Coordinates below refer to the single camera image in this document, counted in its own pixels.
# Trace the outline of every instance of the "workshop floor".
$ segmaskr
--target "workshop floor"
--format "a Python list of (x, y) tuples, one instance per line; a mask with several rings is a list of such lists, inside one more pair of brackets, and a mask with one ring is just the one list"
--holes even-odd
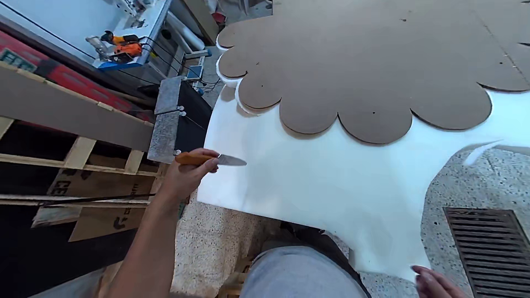
[[(236, 3), (223, 1), (229, 24), (271, 14), (265, 2), (252, 7), (248, 15), (241, 13)], [(203, 80), (216, 82), (215, 63), (220, 53), (217, 47), (207, 48), (212, 57), (205, 59)], [(223, 86), (218, 84), (202, 97), (213, 107)], [(215, 297), (237, 260), (258, 253), (279, 224), (270, 218), (197, 202), (192, 195), (177, 226), (172, 297)]]
[[(239, 12), (235, 4), (225, 5), (227, 23), (270, 15), (262, 2)], [(204, 80), (217, 81), (216, 47), (205, 60)], [(213, 107), (223, 84), (205, 92)], [(488, 150), (477, 162), (462, 165), (467, 153), (455, 154), (432, 181), (426, 195), (422, 218), (422, 238), (433, 269), (445, 274), (472, 297), (462, 263), (449, 231), (442, 207), (513, 209), (525, 232), (530, 232), (530, 157), (502, 150)], [(214, 297), (232, 272), (235, 262), (257, 252), (265, 237), (277, 230), (279, 222), (196, 202), (192, 199), (179, 222), (176, 240), (173, 297)], [(334, 240), (348, 255), (340, 239)], [(361, 273), (373, 298), (418, 297), (415, 285), (383, 274)]]

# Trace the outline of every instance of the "finger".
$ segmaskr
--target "finger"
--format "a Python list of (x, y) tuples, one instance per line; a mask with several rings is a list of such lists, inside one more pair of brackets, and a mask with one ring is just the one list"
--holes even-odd
[(421, 278), (425, 280), (429, 298), (452, 298), (431, 273), (424, 271)]
[(421, 274), (423, 271), (425, 270), (430, 270), (429, 268), (426, 268), (426, 267), (423, 267), (423, 266), (418, 266), (418, 265), (413, 265), (410, 267), (414, 272), (416, 272), (417, 274)]
[(194, 149), (194, 150), (190, 151), (190, 153), (203, 154), (203, 155), (208, 155), (208, 156), (211, 156), (211, 157), (218, 157), (219, 156), (219, 153), (217, 153), (217, 152), (215, 152), (213, 150), (204, 149), (204, 148)]
[(213, 169), (215, 169), (215, 167), (218, 164), (219, 164), (219, 159), (210, 159), (210, 160), (207, 160), (205, 163), (203, 163), (198, 168), (194, 169), (193, 172), (202, 178), (208, 172), (210, 172)]
[(462, 290), (453, 284), (447, 277), (443, 274), (438, 273), (434, 270), (429, 270), (429, 273), (436, 279), (436, 281), (451, 295), (453, 298), (465, 298), (466, 296)]
[(416, 289), (418, 290), (418, 293), (420, 292), (427, 292), (427, 283), (425, 282), (425, 279), (421, 277), (421, 275), (416, 275)]
[(416, 290), (418, 291), (418, 296), (420, 298), (428, 298), (429, 288), (427, 287), (427, 282), (421, 275), (416, 275)]

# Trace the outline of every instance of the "orange knife handle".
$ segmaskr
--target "orange knife handle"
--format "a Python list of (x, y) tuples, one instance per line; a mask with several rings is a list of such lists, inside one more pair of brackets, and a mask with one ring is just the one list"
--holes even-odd
[(202, 155), (202, 154), (193, 154), (189, 152), (182, 152), (175, 156), (175, 161), (180, 164), (194, 164), (194, 165), (202, 165), (207, 160), (212, 159), (213, 157), (209, 155)]

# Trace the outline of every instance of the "hand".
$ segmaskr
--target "hand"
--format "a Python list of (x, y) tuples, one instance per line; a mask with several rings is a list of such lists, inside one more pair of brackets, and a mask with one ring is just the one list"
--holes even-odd
[(412, 270), (416, 276), (416, 289), (420, 298), (467, 298), (462, 290), (455, 286), (442, 274), (414, 265)]
[(195, 149), (190, 153), (208, 155), (213, 158), (200, 166), (178, 164), (173, 161), (158, 192), (164, 193), (171, 198), (185, 199), (199, 187), (200, 180), (207, 173), (217, 172), (217, 165), (219, 164), (217, 157), (219, 153), (204, 148)]

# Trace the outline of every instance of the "electric cable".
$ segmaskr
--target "electric cable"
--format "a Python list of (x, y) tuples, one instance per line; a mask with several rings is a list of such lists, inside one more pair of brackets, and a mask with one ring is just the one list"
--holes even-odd
[[(189, 71), (193, 72), (196, 76), (199, 77), (199, 74), (198, 74), (198, 73), (196, 73), (195, 71), (193, 71), (192, 69), (190, 69), (188, 66), (186, 66), (186, 65), (182, 64), (181, 62), (179, 62), (179, 61), (178, 61), (178, 60), (177, 60), (177, 59), (176, 59), (176, 58), (175, 58), (175, 57), (174, 57), (174, 56), (173, 56), (168, 50), (164, 49), (164, 47), (162, 47), (158, 42), (156, 42), (156, 41), (155, 41), (154, 39), (152, 39), (151, 37), (149, 37), (149, 36), (144, 36), (144, 37), (139, 38), (138, 40), (142, 40), (142, 39), (144, 39), (144, 38), (147, 38), (148, 40), (152, 41), (155, 45), (157, 45), (159, 48), (161, 48), (164, 52), (168, 53), (168, 54), (173, 58), (173, 60), (175, 60), (178, 64), (180, 64), (180, 65), (181, 65), (182, 67), (184, 67), (184, 68), (187, 68)], [(219, 79), (216, 83), (206, 82), (206, 81), (204, 81), (204, 80), (201, 79), (201, 78), (199, 78), (199, 80), (200, 80), (201, 82), (205, 83), (205, 84), (216, 84), (216, 83), (219, 82), (220, 79)]]
[[(167, 50), (165, 50), (164, 48), (162, 48), (158, 43), (156, 43), (154, 40), (152, 40), (151, 38), (149, 38), (149, 37), (147, 37), (147, 36), (144, 36), (144, 37), (142, 37), (142, 38), (139, 38), (139, 40), (144, 39), (144, 38), (148, 38), (148, 39), (150, 39), (150, 40), (153, 41), (156, 45), (158, 45), (162, 50), (164, 50), (166, 53), (170, 54)], [(150, 45), (150, 44), (148, 44), (148, 43), (141, 43), (140, 45), (141, 45), (141, 46), (150, 46), (150, 47), (151, 47), (151, 51), (153, 51), (153, 53), (154, 53), (158, 58), (160, 58), (160, 60), (162, 60), (164, 63), (166, 63), (167, 65), (169, 65), (172, 69), (174, 69), (174, 70), (176, 71), (177, 74), (179, 73), (179, 71), (178, 71), (175, 67), (173, 67), (173, 65), (171, 65), (169, 62), (167, 62), (166, 60), (164, 60), (159, 54), (156, 53), (156, 51), (155, 51), (155, 49), (153, 48), (152, 45)], [(173, 57), (173, 59), (174, 59), (177, 63), (179, 63), (181, 66), (183, 66), (183, 67), (189, 69), (191, 72), (193, 72), (195, 75), (197, 75), (197, 77), (199, 76), (196, 72), (194, 72), (194, 71), (191, 70), (190, 68), (188, 68), (188, 67), (182, 65), (182, 63), (180, 63), (177, 59), (175, 59), (175, 57)], [(222, 82), (221, 79), (218, 79), (217, 82), (215, 82), (215, 83), (209, 83), (209, 82), (205, 82), (205, 81), (203, 81), (201, 78), (199, 78), (199, 81), (200, 81), (201, 83), (205, 83), (205, 84), (213, 84), (213, 86), (210, 86), (210, 87), (201, 87), (202, 89), (208, 89), (208, 90), (213, 90), (213, 89), (217, 86), (217, 84), (219, 84), (219, 83)]]

